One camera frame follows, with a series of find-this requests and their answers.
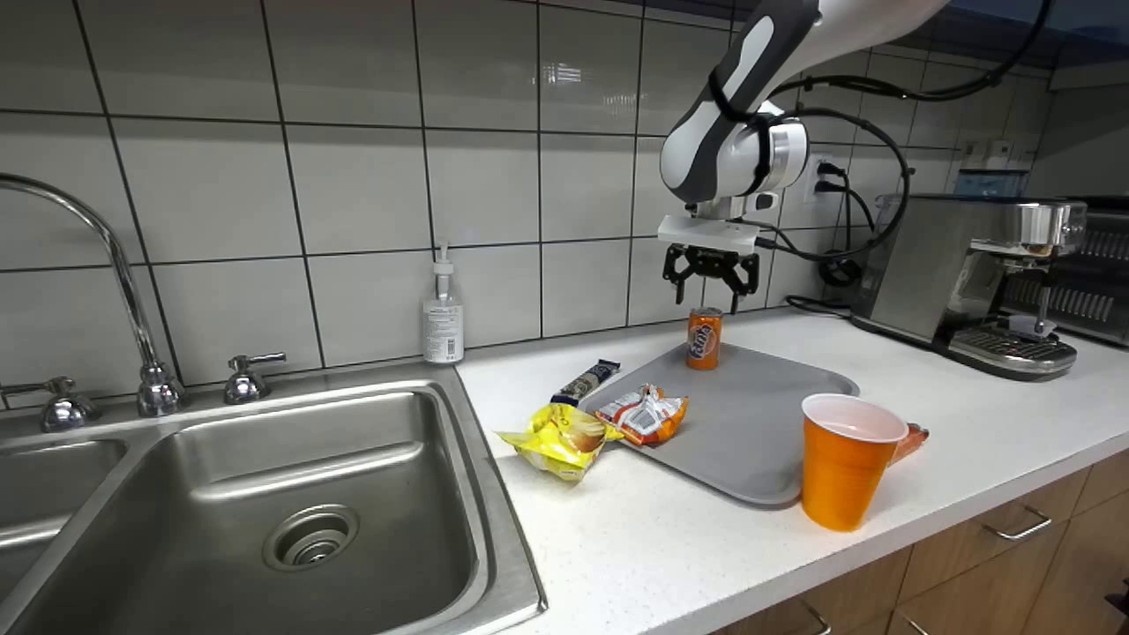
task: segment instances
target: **kitchen counter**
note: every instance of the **kitchen counter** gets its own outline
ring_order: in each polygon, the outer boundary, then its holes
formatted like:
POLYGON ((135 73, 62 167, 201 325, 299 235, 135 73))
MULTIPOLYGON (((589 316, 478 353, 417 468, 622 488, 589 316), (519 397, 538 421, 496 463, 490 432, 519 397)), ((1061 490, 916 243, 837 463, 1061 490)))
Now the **kitchen counter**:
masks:
POLYGON ((930 440, 884 471, 858 532, 817 530, 797 503, 743 509, 625 448, 569 488, 492 431, 521 431, 599 356, 640 367, 682 327, 473 353, 457 375, 550 602, 519 632, 713 632, 1129 448, 1125 348, 1069 337, 1066 377, 1005 380, 824 315, 738 316, 723 337, 846 375, 930 440))

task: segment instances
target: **sink basin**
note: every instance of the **sink basin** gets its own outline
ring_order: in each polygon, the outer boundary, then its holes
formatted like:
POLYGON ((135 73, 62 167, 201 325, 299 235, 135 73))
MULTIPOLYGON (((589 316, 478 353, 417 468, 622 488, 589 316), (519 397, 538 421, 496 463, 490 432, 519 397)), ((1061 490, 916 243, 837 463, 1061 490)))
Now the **sink basin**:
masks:
POLYGON ((15 632, 490 632, 538 611, 451 370, 289 391, 161 422, 4 605, 15 632))
POLYGON ((124 454, 111 440, 61 440, 0 452, 0 601, 43 558, 65 514, 124 454))

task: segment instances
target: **orange plastic cup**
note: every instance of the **orange plastic cup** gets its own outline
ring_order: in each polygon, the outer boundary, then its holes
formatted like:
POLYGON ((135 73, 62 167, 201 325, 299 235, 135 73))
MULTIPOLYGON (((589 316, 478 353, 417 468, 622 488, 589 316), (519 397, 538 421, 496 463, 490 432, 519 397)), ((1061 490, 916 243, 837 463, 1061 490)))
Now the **orange plastic cup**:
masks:
POLYGON ((807 394, 802 410, 802 503, 817 524, 850 532, 866 514, 879 478, 909 427, 858 394, 807 394))

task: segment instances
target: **espresso machine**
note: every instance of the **espresso machine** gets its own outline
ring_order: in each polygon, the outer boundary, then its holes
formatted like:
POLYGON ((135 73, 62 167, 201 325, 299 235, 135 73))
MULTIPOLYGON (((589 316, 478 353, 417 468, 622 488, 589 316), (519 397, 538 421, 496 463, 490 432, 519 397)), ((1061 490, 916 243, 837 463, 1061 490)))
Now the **espresso machine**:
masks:
POLYGON ((1049 316, 1049 266, 1078 250, 1083 234, 1078 201, 909 198, 866 260, 854 322, 990 375, 1058 377, 1074 348, 1049 316), (1040 282, 1029 315, 1003 307, 1013 274, 1040 282))

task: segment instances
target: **cabinet door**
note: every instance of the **cabinet door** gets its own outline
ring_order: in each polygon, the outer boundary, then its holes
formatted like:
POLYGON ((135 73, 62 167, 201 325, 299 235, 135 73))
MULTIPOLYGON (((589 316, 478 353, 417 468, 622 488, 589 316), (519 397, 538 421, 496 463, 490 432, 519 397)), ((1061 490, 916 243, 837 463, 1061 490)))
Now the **cabinet door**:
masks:
POLYGON ((904 572, 907 549, 816 585, 810 592, 777 602, 739 625, 729 625, 725 635, 882 635, 904 572))
POLYGON ((1066 530, 1045 592, 1029 615, 1029 635, 1113 635, 1125 615, 1105 597, 1129 579, 1129 492, 1119 492, 1066 530))
POLYGON ((960 523, 960 524, 916 543, 913 558, 909 558, 907 582, 904 582, 904 597, 916 597, 916 592, 923 592, 960 572, 970 572, 980 559, 1016 547, 1010 538, 997 538, 990 530, 1016 532, 1016 530, 1040 523, 1040 514, 1049 514, 1056 524, 1066 523, 1078 490, 1083 490, 1083 478, 1086 478, 1083 471, 1066 475, 1045 490, 1033 490, 1020 502, 1010 502, 989 514, 977 514, 970 523, 960 523))
POLYGON ((1129 452, 1105 457, 1091 468, 1078 512, 1129 490, 1129 452))
POLYGON ((1049 574, 1061 524, 894 605, 892 635, 1020 635, 1049 574))

